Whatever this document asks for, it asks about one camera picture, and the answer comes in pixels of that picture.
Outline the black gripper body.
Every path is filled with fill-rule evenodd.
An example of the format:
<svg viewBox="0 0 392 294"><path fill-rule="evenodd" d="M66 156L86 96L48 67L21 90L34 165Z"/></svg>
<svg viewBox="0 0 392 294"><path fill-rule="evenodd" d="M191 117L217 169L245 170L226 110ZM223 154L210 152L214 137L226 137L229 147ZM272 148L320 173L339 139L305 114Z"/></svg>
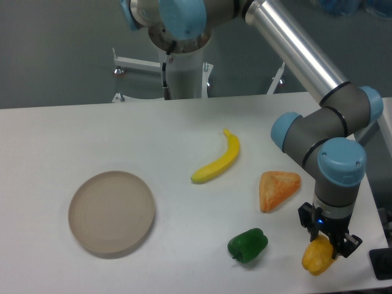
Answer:
<svg viewBox="0 0 392 294"><path fill-rule="evenodd" d="M298 208L298 214L301 226L307 231L311 227L318 227L319 234L323 233L327 238L329 233L341 235L343 240L341 241L340 256L349 257L363 242L360 237L349 233L351 216L334 219L326 215L326 210L321 207L316 208L308 202Z"/></svg>

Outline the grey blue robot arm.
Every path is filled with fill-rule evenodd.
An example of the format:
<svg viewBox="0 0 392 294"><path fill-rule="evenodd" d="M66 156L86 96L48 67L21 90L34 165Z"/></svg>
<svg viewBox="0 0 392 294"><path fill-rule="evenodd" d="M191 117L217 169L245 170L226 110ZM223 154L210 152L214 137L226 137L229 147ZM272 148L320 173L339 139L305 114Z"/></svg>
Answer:
<svg viewBox="0 0 392 294"><path fill-rule="evenodd" d="M333 257L348 257L361 244L349 223L366 153L349 135L376 121L379 93L356 87L322 53L279 1L121 1L128 27L163 29L169 51L236 17L255 27L320 108L308 116L285 113L273 124L273 142L315 179L312 203L298 212L312 239L324 233Z"/></svg>

